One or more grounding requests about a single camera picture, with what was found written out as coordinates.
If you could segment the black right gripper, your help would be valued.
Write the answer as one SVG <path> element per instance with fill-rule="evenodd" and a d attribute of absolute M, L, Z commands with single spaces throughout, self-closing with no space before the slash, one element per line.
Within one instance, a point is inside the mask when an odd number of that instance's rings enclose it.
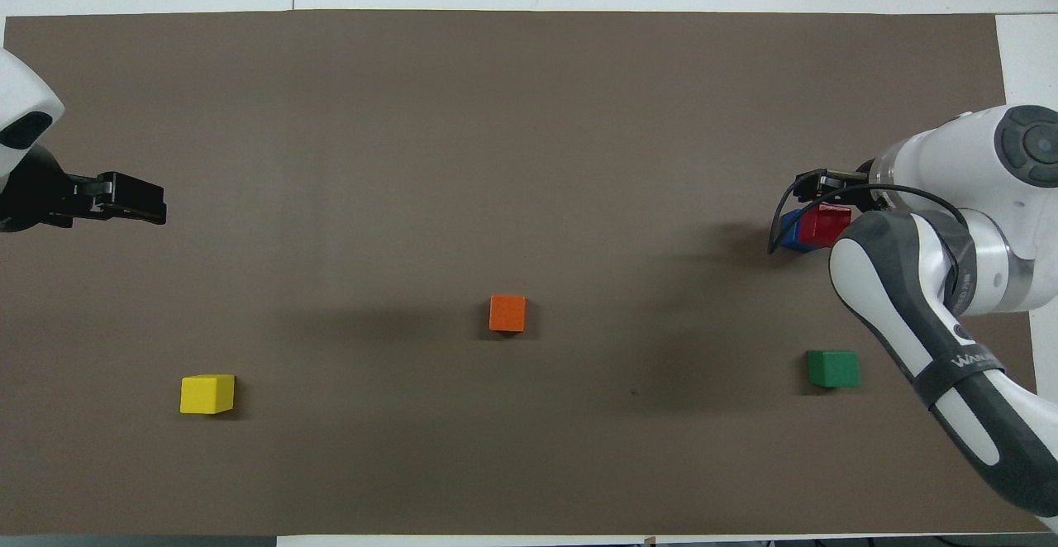
<path fill-rule="evenodd" d="M 888 184 L 889 167 L 881 162 L 880 166 L 875 164 L 878 159 L 869 159 L 856 171 L 842 171 L 836 169 L 815 169 L 809 172 L 799 174 L 794 182 L 794 194 L 828 194 L 842 190 L 851 185 L 876 185 Z M 888 201 L 889 192 L 871 188 L 854 192 L 855 201 Z"/>

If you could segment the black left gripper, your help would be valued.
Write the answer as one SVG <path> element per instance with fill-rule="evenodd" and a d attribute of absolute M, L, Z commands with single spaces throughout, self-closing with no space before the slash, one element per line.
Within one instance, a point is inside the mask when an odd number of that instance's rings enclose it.
<path fill-rule="evenodd" d="M 63 209 L 74 189 L 91 202 L 91 219 L 125 219 L 165 226 L 169 206 L 164 189 L 127 174 L 108 171 L 95 177 L 65 174 L 56 158 L 33 145 L 8 175 L 1 193 L 1 231 L 20 233 L 29 227 L 72 227 Z"/>

